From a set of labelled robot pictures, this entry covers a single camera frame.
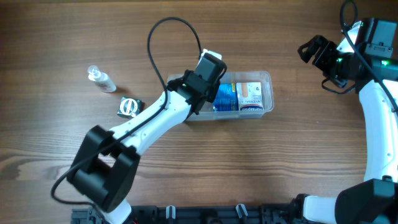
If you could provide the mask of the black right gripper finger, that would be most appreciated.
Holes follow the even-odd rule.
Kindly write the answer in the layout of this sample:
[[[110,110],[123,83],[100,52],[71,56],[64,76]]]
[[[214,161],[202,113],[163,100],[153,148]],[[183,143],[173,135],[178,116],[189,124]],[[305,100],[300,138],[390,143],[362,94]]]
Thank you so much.
[[[305,62],[308,63],[309,60],[316,54],[319,49],[319,44],[316,42],[307,42],[301,45],[297,52],[300,58]]]
[[[308,41],[308,50],[319,50],[325,48],[329,44],[329,40],[322,35],[316,35]]]

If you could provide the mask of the blue box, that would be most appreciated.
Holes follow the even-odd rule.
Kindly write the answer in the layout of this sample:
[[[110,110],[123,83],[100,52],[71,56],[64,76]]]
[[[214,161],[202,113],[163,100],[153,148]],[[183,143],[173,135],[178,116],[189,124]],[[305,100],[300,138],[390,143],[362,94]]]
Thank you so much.
[[[222,83],[213,102],[213,111],[237,111],[238,96],[235,83]]]

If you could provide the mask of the white plaster box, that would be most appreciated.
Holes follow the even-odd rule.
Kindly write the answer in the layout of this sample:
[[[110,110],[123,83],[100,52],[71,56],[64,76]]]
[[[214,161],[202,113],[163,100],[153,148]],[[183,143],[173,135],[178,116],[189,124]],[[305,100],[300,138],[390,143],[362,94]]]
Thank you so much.
[[[238,110],[263,110],[262,88],[260,82],[237,83]]]

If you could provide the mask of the green Zam-Buk box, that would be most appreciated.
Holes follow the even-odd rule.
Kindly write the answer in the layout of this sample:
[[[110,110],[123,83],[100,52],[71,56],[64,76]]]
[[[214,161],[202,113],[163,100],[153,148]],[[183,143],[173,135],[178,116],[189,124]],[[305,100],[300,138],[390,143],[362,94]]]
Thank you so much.
[[[142,111],[143,106],[144,104],[141,100],[123,96],[117,115],[122,118],[135,118]]]

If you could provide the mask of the white calamol lotion bottle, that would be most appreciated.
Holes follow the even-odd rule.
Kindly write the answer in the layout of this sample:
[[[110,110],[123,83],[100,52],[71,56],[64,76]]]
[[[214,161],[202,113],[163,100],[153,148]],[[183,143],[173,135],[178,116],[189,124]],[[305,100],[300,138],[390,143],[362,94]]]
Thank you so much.
[[[116,91],[117,87],[110,79],[109,75],[100,71],[96,65],[88,67],[88,79],[94,83],[102,92],[111,93]]]

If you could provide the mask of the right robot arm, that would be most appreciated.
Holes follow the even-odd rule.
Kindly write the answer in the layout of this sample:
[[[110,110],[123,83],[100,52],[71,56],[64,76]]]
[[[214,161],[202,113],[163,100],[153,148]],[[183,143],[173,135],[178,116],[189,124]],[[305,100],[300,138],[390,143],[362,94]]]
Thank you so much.
[[[336,197],[306,195],[302,218],[317,223],[397,223],[397,61],[392,59],[397,23],[365,18],[348,30],[354,42],[340,44],[314,36],[298,48],[304,62],[325,81],[349,90],[354,81],[366,123],[364,181]]]

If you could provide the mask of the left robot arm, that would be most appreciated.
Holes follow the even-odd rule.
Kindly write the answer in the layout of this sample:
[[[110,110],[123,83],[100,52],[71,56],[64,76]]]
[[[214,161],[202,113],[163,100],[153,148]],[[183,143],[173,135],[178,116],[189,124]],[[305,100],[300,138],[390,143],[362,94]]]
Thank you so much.
[[[227,69],[218,53],[205,50],[195,70],[168,82],[160,98],[135,118],[111,128],[91,128],[67,180],[88,197],[106,223],[124,223],[132,208],[126,200],[141,156],[170,128],[213,102]]]

